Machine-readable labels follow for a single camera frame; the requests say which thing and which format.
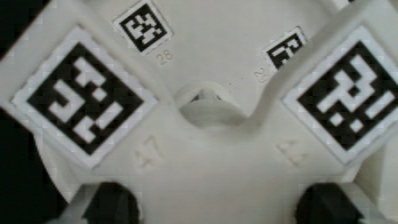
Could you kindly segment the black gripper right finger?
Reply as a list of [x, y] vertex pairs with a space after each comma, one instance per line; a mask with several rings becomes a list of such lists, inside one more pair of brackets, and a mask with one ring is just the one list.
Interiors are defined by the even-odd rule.
[[381, 224], [381, 212], [354, 183], [317, 183], [301, 196], [296, 224]]

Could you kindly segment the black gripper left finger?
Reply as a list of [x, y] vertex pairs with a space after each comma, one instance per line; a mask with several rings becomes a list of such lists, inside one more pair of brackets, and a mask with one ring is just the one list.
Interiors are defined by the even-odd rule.
[[116, 182], [86, 184], [61, 216], [63, 224], [141, 224], [134, 193]]

